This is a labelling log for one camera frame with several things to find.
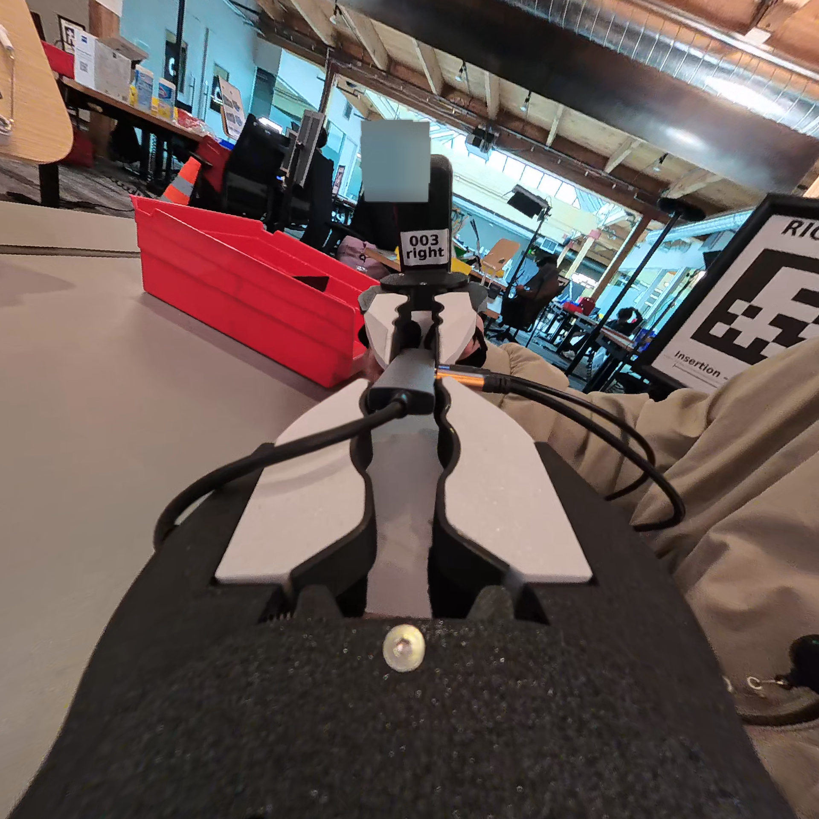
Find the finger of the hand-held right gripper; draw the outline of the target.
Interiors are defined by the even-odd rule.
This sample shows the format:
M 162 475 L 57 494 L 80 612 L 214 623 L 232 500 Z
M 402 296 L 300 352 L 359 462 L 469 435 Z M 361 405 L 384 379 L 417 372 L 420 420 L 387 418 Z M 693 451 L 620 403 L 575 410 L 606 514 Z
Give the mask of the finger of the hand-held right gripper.
M 399 344 L 398 324 L 409 315 L 409 297 L 384 289 L 367 289 L 361 294 L 361 312 L 369 349 L 385 370 L 395 357 Z
M 436 363 L 452 365 L 473 340 L 476 310 L 468 291 L 445 292 L 435 297 Z

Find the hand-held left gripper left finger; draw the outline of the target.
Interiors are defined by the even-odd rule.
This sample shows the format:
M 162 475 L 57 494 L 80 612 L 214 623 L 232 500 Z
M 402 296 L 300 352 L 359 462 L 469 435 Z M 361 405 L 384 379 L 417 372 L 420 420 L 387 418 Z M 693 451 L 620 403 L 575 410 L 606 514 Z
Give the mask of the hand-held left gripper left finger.
M 215 580 L 280 586 L 292 602 L 326 587 L 359 617 L 377 554 L 372 433 L 267 467 L 251 493 Z

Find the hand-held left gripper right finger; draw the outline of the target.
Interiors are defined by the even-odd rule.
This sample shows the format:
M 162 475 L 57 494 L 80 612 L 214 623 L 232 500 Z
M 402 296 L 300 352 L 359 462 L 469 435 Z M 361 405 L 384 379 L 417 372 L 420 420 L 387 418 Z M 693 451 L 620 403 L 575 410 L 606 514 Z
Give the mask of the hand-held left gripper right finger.
M 465 618 L 487 587 L 519 609 L 536 586 L 588 585 L 589 561 L 532 436 L 456 378 L 436 385 L 436 423 L 433 616 Z

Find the grey adapter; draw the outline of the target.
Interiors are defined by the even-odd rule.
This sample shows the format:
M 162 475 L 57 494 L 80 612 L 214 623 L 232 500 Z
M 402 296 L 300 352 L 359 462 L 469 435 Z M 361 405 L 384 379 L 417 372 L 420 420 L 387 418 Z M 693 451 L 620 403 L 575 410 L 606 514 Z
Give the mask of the grey adapter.
M 396 399 L 407 415 L 432 415 L 436 406 L 436 362 L 426 349 L 401 351 L 371 385 L 366 404 L 374 412 Z

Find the grey desk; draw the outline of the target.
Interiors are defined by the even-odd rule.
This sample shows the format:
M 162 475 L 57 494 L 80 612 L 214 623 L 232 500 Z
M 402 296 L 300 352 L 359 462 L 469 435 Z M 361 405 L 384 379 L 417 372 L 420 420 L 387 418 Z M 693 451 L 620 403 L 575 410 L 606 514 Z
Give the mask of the grey desk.
M 158 515 L 330 392 L 143 291 L 132 219 L 2 202 L 1 814 Z

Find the black studio light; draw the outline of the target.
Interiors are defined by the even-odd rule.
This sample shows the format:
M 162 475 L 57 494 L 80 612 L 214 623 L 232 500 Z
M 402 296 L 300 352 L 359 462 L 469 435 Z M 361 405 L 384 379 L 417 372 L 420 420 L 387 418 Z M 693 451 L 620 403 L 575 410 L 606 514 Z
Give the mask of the black studio light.
M 529 191 L 522 185 L 515 185 L 509 193 L 506 204 L 530 219 L 545 219 L 551 213 L 551 205 L 543 197 Z

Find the red plastic bin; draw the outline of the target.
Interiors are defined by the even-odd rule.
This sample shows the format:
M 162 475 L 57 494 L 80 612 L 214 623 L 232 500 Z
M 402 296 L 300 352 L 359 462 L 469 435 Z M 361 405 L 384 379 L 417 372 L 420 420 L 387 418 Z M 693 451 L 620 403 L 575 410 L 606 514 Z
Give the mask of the red plastic bin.
M 260 221 L 131 199 L 149 295 L 320 386 L 362 372 L 372 278 Z M 292 279 L 321 274 L 323 293 Z

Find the black office chair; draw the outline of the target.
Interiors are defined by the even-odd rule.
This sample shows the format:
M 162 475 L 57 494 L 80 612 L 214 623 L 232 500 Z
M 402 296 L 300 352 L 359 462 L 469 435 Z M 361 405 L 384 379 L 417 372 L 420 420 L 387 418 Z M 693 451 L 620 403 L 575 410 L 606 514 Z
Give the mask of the black office chair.
M 289 147 L 290 138 L 269 120 L 248 115 L 224 167 L 222 211 L 267 223 Z

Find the orange traffic cone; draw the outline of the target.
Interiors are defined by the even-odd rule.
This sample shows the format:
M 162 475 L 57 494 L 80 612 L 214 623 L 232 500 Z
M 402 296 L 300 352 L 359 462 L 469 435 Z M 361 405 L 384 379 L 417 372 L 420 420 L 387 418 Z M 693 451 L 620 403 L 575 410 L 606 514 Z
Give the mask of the orange traffic cone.
M 200 161 L 191 156 L 167 186 L 160 200 L 178 206 L 188 206 L 200 172 Z

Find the framed marker sign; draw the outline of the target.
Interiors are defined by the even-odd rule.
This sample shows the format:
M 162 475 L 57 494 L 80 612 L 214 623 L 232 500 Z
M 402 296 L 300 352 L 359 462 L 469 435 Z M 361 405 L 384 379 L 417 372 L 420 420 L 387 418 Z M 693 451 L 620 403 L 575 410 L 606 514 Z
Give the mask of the framed marker sign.
M 641 374 L 714 392 L 817 337 L 818 199 L 770 194 L 636 361 Z

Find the table with boxes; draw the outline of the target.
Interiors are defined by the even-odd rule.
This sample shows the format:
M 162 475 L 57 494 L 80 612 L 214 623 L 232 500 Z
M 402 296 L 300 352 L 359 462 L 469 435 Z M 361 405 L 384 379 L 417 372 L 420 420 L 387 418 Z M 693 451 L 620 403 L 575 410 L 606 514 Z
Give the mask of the table with boxes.
M 67 77 L 59 77 L 58 86 L 64 92 L 67 107 L 87 110 L 131 125 L 141 132 L 139 179 L 143 182 L 169 184 L 174 156 L 197 151 L 204 134 L 182 128 L 172 121 L 128 105 L 115 97 L 97 92 Z

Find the white cardboard box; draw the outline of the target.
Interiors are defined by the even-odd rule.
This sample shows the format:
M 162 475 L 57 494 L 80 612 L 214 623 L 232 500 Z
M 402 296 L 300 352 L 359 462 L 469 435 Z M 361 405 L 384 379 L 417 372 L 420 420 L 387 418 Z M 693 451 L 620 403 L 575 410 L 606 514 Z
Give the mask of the white cardboard box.
M 123 103 L 129 103 L 132 62 L 127 56 L 83 30 L 74 44 L 74 79 Z

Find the wooden board on white stand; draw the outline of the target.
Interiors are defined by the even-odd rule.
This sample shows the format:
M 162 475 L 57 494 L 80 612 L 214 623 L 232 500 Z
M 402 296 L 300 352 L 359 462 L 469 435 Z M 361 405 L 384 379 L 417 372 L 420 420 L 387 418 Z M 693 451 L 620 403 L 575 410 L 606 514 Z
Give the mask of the wooden board on white stand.
M 2 1 L 1 24 L 2 156 L 56 163 L 69 154 L 73 130 L 26 2 Z

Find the silver ventilation duct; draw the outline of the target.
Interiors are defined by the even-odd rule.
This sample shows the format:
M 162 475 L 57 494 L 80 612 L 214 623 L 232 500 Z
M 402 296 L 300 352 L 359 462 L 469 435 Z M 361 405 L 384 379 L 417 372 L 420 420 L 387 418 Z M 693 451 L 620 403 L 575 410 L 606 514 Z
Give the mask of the silver ventilation duct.
M 549 23 L 643 66 L 817 137 L 817 68 L 659 2 L 534 2 Z

